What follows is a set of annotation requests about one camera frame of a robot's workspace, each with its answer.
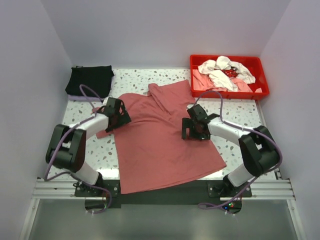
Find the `dusty pink t shirt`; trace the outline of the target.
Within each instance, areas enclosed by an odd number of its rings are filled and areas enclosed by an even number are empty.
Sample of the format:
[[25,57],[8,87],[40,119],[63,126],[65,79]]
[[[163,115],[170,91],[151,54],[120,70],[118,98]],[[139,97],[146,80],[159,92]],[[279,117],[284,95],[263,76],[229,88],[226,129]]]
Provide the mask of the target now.
[[184,184],[226,167],[211,140],[182,139],[182,119],[195,102],[187,80],[151,83],[147,95],[120,99],[131,119],[113,131],[122,194]]

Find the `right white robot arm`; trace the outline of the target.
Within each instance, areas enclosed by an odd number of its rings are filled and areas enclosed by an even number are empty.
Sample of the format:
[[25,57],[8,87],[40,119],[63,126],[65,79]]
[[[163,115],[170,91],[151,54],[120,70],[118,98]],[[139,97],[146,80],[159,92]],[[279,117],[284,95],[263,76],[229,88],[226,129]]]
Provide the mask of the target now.
[[276,169],[282,163],[282,153],[267,127],[243,127],[224,120],[220,114],[208,115],[199,104],[190,107],[187,113],[189,117],[182,119],[182,139],[204,141],[218,136],[240,148],[242,164],[222,180],[222,189],[227,196],[235,196],[249,180]]

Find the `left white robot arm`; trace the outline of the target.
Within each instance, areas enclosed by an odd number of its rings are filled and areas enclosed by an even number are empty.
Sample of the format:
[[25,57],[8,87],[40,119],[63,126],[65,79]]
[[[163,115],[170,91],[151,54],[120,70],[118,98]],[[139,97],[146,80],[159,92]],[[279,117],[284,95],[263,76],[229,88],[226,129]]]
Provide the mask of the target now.
[[86,141],[101,131],[108,133],[130,122],[124,101],[107,97],[89,118],[71,125],[56,125],[45,155],[48,168],[44,180],[56,178],[48,177],[51,167],[54,166],[65,170],[62,175],[69,174],[85,184],[86,191],[92,196],[99,196],[104,190],[103,177],[85,161]]

